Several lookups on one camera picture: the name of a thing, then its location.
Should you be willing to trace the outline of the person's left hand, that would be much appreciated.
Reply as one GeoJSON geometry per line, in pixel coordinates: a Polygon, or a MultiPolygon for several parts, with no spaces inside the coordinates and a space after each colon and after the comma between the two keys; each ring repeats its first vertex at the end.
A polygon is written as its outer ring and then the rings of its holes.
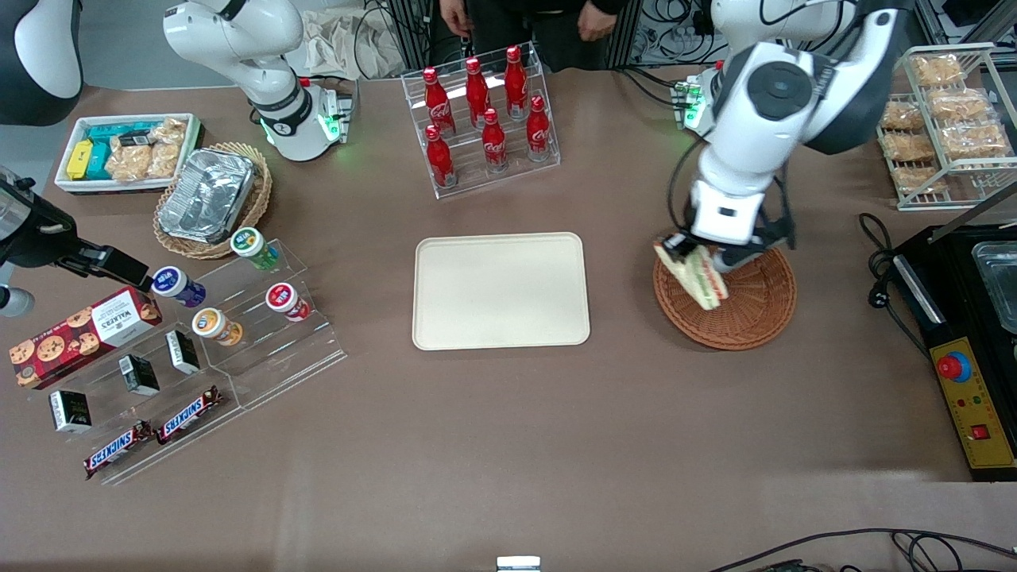
{"type": "Polygon", "coordinates": [[[578,14],[578,35],[582,42],[598,42],[609,36],[616,24],[617,15],[600,10],[593,1],[586,1],[578,14]]]}

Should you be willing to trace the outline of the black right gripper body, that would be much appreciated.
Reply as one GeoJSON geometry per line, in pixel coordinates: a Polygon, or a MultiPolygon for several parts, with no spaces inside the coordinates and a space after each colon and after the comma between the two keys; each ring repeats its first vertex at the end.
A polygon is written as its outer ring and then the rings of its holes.
{"type": "Polygon", "coordinates": [[[1,261],[21,268],[53,265],[79,252],[69,214],[33,191],[35,181],[1,168],[1,261]]]}

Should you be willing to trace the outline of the person's right hand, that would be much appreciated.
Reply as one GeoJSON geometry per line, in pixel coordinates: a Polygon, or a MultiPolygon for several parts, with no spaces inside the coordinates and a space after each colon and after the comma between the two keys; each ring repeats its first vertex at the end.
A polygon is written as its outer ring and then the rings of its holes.
{"type": "Polygon", "coordinates": [[[440,0],[439,13],[450,32],[462,39],[471,39],[474,25],[469,18],[464,0],[440,0]]]}

